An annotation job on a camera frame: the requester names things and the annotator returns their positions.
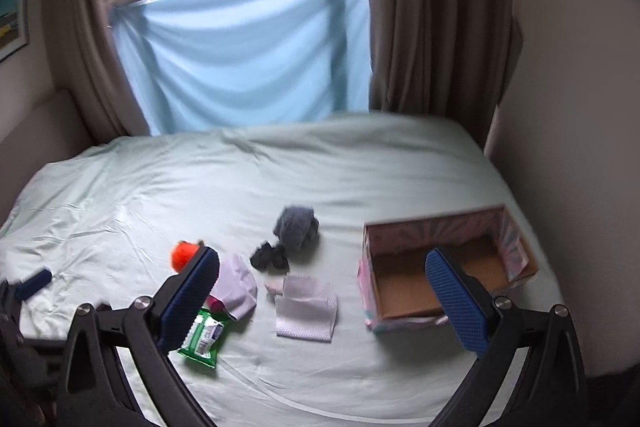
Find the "green tissue pack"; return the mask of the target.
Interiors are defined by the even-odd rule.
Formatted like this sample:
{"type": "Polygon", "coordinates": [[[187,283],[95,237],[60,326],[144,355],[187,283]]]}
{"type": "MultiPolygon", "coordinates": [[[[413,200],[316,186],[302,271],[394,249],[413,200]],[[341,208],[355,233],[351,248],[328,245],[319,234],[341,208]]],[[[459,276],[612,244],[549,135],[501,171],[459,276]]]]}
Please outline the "green tissue pack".
{"type": "Polygon", "coordinates": [[[217,365],[218,350],[231,317],[224,312],[202,308],[184,338],[179,355],[211,369],[217,365]]]}

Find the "orange fluffy pompom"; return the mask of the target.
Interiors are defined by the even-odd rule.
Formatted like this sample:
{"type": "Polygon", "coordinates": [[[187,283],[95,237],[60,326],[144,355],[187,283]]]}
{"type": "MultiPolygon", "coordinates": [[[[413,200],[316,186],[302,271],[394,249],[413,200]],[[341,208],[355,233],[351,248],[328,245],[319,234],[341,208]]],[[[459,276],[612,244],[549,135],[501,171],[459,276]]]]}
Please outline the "orange fluffy pompom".
{"type": "Polygon", "coordinates": [[[181,272],[203,245],[202,241],[198,241],[198,243],[178,242],[170,254],[171,268],[177,273],[181,272]]]}

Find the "light lilac cap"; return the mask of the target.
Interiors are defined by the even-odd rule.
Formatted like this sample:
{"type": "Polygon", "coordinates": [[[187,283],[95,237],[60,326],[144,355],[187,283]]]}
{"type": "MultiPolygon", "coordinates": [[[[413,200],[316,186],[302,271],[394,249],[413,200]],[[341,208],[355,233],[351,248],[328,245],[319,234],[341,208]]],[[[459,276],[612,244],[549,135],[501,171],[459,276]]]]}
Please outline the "light lilac cap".
{"type": "Polygon", "coordinates": [[[209,295],[224,303],[233,321],[240,321],[257,306],[257,283],[250,268],[239,255],[223,257],[218,279],[209,295]]]}

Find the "small pink white item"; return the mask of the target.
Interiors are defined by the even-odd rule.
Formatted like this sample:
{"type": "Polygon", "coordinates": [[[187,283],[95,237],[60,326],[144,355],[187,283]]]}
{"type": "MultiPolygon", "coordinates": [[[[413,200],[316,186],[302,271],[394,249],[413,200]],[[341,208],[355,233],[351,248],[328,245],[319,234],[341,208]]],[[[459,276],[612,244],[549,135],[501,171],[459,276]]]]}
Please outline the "small pink white item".
{"type": "Polygon", "coordinates": [[[275,303],[279,297],[283,296],[284,278],[276,277],[274,279],[273,277],[271,277],[271,279],[265,280],[264,286],[267,293],[267,298],[272,303],[275,303]]]}

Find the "black socks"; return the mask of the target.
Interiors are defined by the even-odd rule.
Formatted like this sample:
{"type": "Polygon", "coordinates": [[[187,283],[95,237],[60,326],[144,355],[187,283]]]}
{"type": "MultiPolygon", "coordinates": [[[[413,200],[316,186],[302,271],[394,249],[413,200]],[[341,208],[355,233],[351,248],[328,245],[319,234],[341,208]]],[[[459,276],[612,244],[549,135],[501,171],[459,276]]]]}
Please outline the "black socks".
{"type": "Polygon", "coordinates": [[[258,271],[273,269],[288,272],[290,269],[285,248],[281,244],[271,245],[268,242],[262,243],[254,251],[254,254],[250,257],[250,265],[258,271]]]}

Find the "white mesh cloth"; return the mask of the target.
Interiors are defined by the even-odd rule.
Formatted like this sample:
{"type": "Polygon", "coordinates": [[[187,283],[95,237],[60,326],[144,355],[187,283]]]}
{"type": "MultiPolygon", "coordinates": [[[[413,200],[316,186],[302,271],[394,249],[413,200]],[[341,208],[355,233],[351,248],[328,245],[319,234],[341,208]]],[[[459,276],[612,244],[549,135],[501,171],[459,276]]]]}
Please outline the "white mesh cloth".
{"type": "Polygon", "coordinates": [[[318,343],[332,340],[338,300],[330,283],[308,275],[287,275],[274,304],[278,336],[318,343]]]}

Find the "light green bed sheet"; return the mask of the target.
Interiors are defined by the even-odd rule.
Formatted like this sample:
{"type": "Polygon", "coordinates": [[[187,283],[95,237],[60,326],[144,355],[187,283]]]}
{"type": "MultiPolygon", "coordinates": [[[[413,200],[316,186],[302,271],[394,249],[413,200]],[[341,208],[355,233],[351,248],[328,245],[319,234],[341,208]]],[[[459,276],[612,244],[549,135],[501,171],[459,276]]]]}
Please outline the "light green bed sheet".
{"type": "Polygon", "coordinates": [[[548,310],[561,291],[524,213],[463,129],[438,118],[335,116],[312,124],[122,138],[42,168],[1,229],[1,275],[52,283],[23,307],[25,335],[62,338],[81,303],[125,308],[171,274],[179,241],[248,257],[283,208],[314,208],[320,242],[292,269],[332,285],[333,339],[281,338],[266,296],[209,369],[171,363],[221,426],[425,426],[473,363],[451,327],[375,334],[357,284],[363,225],[506,205],[538,261],[514,289],[548,310]]]}

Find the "pink patterned cardboard box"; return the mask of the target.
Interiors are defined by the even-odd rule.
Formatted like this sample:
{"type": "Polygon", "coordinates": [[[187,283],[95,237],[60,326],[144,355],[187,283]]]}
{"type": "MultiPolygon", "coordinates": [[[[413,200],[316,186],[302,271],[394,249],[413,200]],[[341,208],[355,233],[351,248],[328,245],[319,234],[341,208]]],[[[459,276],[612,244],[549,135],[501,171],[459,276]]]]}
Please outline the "pink patterned cardboard box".
{"type": "Polygon", "coordinates": [[[474,288],[497,295],[528,281],[538,262],[505,205],[363,225],[358,284],[375,333],[439,325],[474,288]]]}

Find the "left brown curtain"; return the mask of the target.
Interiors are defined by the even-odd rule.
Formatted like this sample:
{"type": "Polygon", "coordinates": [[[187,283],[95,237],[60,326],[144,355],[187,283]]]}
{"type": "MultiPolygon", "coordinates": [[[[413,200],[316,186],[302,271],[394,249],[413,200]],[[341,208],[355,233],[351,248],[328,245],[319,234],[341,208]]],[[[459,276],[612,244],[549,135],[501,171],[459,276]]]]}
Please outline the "left brown curtain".
{"type": "Polygon", "coordinates": [[[53,83],[73,95],[94,141],[148,135],[117,58],[102,0],[41,0],[41,15],[53,83]]]}

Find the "brown curtain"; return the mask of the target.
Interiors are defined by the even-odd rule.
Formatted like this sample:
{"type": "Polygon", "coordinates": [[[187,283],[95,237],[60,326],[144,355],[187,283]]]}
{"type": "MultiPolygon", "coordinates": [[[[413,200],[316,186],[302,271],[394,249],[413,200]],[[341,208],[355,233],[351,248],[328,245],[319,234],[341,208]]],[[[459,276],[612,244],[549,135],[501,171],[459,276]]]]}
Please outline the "brown curtain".
{"type": "Polygon", "coordinates": [[[41,15],[53,83],[73,95],[94,141],[148,135],[117,58],[102,0],[41,0],[41,15]]]}
{"type": "Polygon", "coordinates": [[[369,0],[369,106],[449,118],[485,145],[522,39],[513,0],[369,0]]]}

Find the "light blue hanging cloth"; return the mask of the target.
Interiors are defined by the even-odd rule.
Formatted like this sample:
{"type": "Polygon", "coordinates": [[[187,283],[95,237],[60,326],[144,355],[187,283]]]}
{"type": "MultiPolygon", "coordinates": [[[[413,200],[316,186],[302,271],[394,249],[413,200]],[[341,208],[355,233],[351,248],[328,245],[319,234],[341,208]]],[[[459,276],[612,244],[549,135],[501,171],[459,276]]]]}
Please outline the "light blue hanging cloth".
{"type": "Polygon", "coordinates": [[[141,0],[110,22],[152,135],[369,108],[369,0],[141,0]]]}

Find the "right brown curtain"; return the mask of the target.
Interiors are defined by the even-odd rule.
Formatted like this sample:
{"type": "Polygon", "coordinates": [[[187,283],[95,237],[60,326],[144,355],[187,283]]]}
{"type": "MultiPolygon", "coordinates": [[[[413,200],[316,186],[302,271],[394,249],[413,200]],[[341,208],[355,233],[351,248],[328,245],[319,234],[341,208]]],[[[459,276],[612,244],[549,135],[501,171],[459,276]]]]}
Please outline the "right brown curtain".
{"type": "Polygon", "coordinates": [[[449,118],[485,145],[522,39],[513,0],[369,0],[369,106],[449,118]]]}

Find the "framed wall picture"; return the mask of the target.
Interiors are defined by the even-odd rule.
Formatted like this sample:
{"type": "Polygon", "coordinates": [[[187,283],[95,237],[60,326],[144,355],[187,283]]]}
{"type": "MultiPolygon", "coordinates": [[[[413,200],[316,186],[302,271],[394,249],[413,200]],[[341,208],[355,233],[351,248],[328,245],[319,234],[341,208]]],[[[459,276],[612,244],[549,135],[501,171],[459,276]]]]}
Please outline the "framed wall picture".
{"type": "Polygon", "coordinates": [[[29,43],[27,1],[28,0],[1,0],[1,62],[29,43]]]}

